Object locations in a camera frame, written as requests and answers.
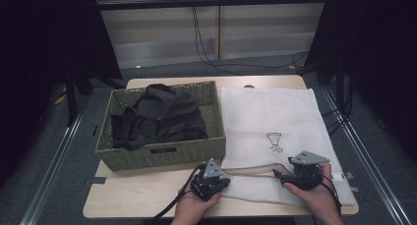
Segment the human hand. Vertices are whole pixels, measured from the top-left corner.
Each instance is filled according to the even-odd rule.
[[[187,185],[183,197],[177,202],[175,207],[175,217],[171,225],[195,225],[202,219],[205,212],[218,203],[222,194],[217,193],[208,201],[204,201],[197,197]]]
[[[331,165],[328,163],[319,164],[322,174],[331,180]],[[323,183],[334,190],[331,182],[324,178]],[[338,225],[343,221],[338,214],[333,195],[323,185],[318,185],[309,191],[302,191],[296,186],[285,183],[283,185],[288,191],[306,202],[310,210],[324,223]]]

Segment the gray carpet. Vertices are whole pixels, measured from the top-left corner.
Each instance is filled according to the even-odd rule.
[[[292,62],[292,56],[246,58],[223,61],[223,63],[257,64],[278,66]],[[284,68],[257,68],[247,66],[221,66],[219,71],[202,62],[147,67],[122,70],[126,83],[134,78],[162,77],[198,77],[198,76],[234,76],[234,75],[289,75],[294,70]],[[318,86],[316,74],[303,77],[307,87],[315,91],[322,113],[328,112],[330,106],[322,88]],[[63,161],[58,177],[44,205],[37,224],[143,224],[140,219],[87,219],[83,216],[83,207],[89,193],[86,180],[94,176],[99,158],[94,154],[94,147],[103,120],[111,88],[93,82],[95,90],[89,97],[79,96],[79,107],[86,105],[86,112],[70,148]],[[366,145],[375,163],[384,175],[387,183],[399,198],[411,222],[417,222],[417,166],[400,148],[395,136],[389,129],[382,129],[378,124],[378,115],[373,112],[359,93],[353,94],[353,110],[349,120]],[[330,114],[324,117],[327,125],[335,123],[336,118]],[[49,163],[66,131],[68,108],[66,103],[51,105],[45,112],[42,128],[37,140],[28,152],[23,164],[0,191],[0,224],[19,224],[34,196]],[[352,172],[354,178],[350,185],[357,189],[355,197],[360,210],[355,215],[343,216],[346,224],[395,224],[392,216],[373,186],[362,162],[342,128],[331,135],[332,144],[345,172]],[[277,218],[245,220],[202,221],[210,224],[291,224],[292,220]],[[313,224],[310,216],[296,217],[298,225]]]

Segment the black cloth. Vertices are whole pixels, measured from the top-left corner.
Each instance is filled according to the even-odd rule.
[[[208,138],[197,101],[164,84],[150,84],[123,115],[110,117],[115,148]]]

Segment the printed drawing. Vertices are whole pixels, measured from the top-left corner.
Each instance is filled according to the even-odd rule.
[[[282,152],[283,148],[279,147],[278,142],[281,138],[281,133],[268,133],[267,137],[270,140],[270,143],[272,144],[272,147],[270,147],[273,151]]]

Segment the white cloth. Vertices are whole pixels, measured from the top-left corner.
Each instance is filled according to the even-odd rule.
[[[340,202],[353,204],[353,194],[342,176],[340,163],[311,89],[224,87],[221,90],[221,113],[226,133],[226,154],[221,167],[226,173],[233,172],[233,169],[239,169],[239,172],[248,169],[250,172],[251,168],[276,163],[292,170],[288,157],[307,150],[330,160]],[[263,202],[301,202],[274,177],[225,176],[231,178],[229,187],[223,191],[226,197]]]

